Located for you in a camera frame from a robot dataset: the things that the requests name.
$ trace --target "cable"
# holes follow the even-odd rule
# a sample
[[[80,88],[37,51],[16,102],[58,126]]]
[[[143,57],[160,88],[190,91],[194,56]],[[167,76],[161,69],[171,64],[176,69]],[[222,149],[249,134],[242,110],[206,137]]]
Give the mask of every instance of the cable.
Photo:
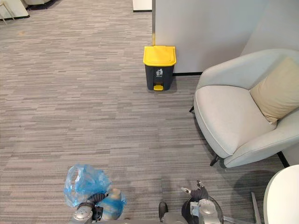
[[[220,205],[219,205],[218,202],[217,202],[214,198],[212,198],[211,196],[209,196],[209,198],[211,198],[212,201],[215,202],[216,205],[219,207],[220,212],[221,212],[221,222],[222,222],[222,224],[224,224],[224,216],[223,216],[223,212],[222,212],[222,209],[221,209]]]
[[[191,199],[192,199],[192,197],[190,197],[190,198],[188,199],[188,201],[187,201],[187,203],[186,203],[186,206],[185,206],[185,211],[187,211],[187,206],[188,206],[189,202],[191,201]]]

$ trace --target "chair cushion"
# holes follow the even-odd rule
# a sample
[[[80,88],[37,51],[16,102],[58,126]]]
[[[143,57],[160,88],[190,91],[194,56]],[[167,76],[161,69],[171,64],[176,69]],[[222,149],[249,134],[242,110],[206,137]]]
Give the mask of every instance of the chair cushion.
[[[299,66],[287,57],[250,93],[266,119],[276,123],[299,107]]]
[[[263,116],[249,91],[240,87],[204,86],[195,92],[194,110],[207,142],[222,158],[276,128]]]

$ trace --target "beige pillow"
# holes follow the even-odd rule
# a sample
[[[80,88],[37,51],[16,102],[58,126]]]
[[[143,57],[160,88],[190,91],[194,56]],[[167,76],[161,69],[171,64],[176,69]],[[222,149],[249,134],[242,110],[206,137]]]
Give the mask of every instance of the beige pillow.
[[[299,66],[287,57],[250,93],[266,119],[276,123],[299,107]]]

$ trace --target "trash can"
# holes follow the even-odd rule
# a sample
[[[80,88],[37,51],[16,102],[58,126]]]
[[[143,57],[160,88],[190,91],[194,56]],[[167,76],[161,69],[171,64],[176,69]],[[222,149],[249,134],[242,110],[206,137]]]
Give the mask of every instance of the trash can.
[[[145,46],[143,63],[149,90],[168,90],[176,60],[175,47]]]

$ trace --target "yellow foot pedal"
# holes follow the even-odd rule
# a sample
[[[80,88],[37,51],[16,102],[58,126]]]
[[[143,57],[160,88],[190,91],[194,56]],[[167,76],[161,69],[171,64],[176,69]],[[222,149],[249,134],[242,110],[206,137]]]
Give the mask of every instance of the yellow foot pedal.
[[[162,85],[154,85],[154,90],[156,90],[156,91],[162,91],[163,90],[163,86]]]

